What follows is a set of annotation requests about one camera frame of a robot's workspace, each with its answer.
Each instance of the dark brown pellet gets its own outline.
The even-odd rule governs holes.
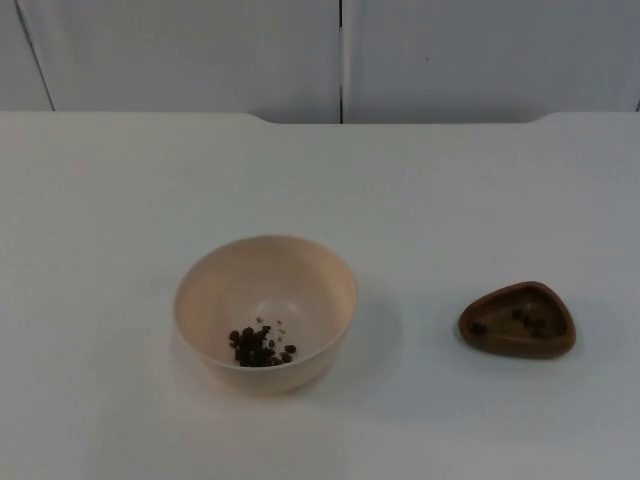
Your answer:
[[[487,327],[481,323],[475,322],[471,325],[471,333],[478,336],[484,335],[487,333]]]
[[[242,367],[270,367],[289,363],[293,360],[292,353],[296,352],[295,345],[286,345],[284,351],[277,354],[274,350],[276,342],[267,341],[267,334],[271,330],[269,325],[263,325],[258,330],[247,327],[239,333],[233,330],[229,334],[229,346],[233,348],[234,358]]]

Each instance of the ceramic bowl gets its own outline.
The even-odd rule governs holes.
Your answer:
[[[198,261],[182,280],[174,313],[182,338],[211,372],[252,393],[309,382],[334,361],[355,314],[357,286],[347,264],[302,238],[270,235],[227,244]],[[271,326],[277,352],[293,344],[291,363],[238,365],[229,334]]]

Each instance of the small brown bowl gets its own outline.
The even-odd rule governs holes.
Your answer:
[[[567,353],[576,341],[569,310],[539,282],[518,283],[476,300],[458,327],[470,345],[498,355],[552,358]]]

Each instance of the bowl rim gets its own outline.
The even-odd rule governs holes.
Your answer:
[[[293,241],[296,241],[296,242],[307,243],[307,244],[309,244],[309,245],[311,245],[311,246],[313,246],[315,248],[319,248],[321,250],[324,250],[325,252],[329,253],[330,255],[332,255],[332,256],[334,256],[335,258],[338,259],[338,261],[342,264],[342,266],[345,267],[347,273],[349,274],[348,276],[349,276],[349,279],[351,280],[351,283],[353,284],[353,289],[354,289],[353,309],[352,309],[352,312],[351,312],[351,314],[349,316],[348,322],[346,323],[346,325],[344,327],[342,327],[340,329],[340,331],[329,342],[327,342],[325,345],[323,345],[319,350],[316,350],[315,352],[310,353],[307,356],[302,357],[301,359],[296,360],[296,361],[291,362],[291,363],[283,363],[282,365],[273,365],[273,366],[269,366],[269,367],[250,368],[250,367],[242,367],[240,365],[234,365],[234,364],[231,364],[231,363],[225,363],[225,362],[220,362],[218,360],[215,360],[215,359],[205,355],[200,350],[198,350],[193,345],[191,345],[191,343],[189,343],[189,341],[185,338],[184,334],[182,333],[182,328],[180,328],[180,323],[178,321],[178,311],[177,311],[178,310],[178,300],[180,299],[181,294],[182,294],[182,292],[184,290],[185,281],[187,280],[187,278],[189,278],[191,273],[197,268],[197,266],[205,258],[208,258],[210,255],[213,255],[214,253],[218,252],[219,250],[222,250],[223,248],[227,248],[227,247],[230,247],[232,245],[235,245],[235,244],[241,243],[241,242],[265,240],[265,239],[269,239],[269,238],[271,238],[271,239],[281,239],[281,240],[293,240]],[[338,341],[340,341],[340,339],[342,339],[342,337],[349,330],[349,327],[351,326],[351,323],[353,322],[353,319],[355,318],[356,313],[358,311],[359,298],[360,298],[360,292],[358,290],[358,282],[356,281],[356,276],[353,273],[353,270],[351,269],[349,264],[344,260],[344,258],[342,258],[342,256],[338,255],[336,252],[334,252],[332,249],[330,249],[326,245],[323,245],[320,242],[316,242],[315,240],[310,240],[308,238],[304,238],[304,237],[300,237],[300,236],[296,236],[296,235],[285,235],[285,234],[254,235],[254,236],[250,236],[250,237],[239,238],[237,240],[232,240],[231,242],[227,242],[225,244],[222,244],[219,247],[216,247],[213,250],[211,250],[209,253],[206,253],[202,257],[198,258],[198,260],[196,260],[195,263],[193,265],[191,265],[191,267],[189,267],[187,272],[180,279],[180,283],[178,284],[178,288],[177,288],[176,293],[175,293],[175,295],[173,297],[173,323],[174,323],[174,327],[175,327],[176,331],[178,332],[178,336],[180,337],[180,339],[184,342],[184,344],[189,348],[190,351],[195,353],[205,363],[212,364],[212,365],[215,365],[217,367],[221,367],[221,368],[228,369],[228,370],[237,370],[237,371],[244,372],[244,373],[259,374],[261,372],[264,372],[264,373],[272,372],[272,371],[275,371],[275,370],[291,368],[291,367],[294,367],[296,365],[300,365],[302,363],[307,363],[307,362],[311,361],[312,359],[318,357],[320,354],[326,352],[331,347],[333,347],[333,345],[335,345]]]

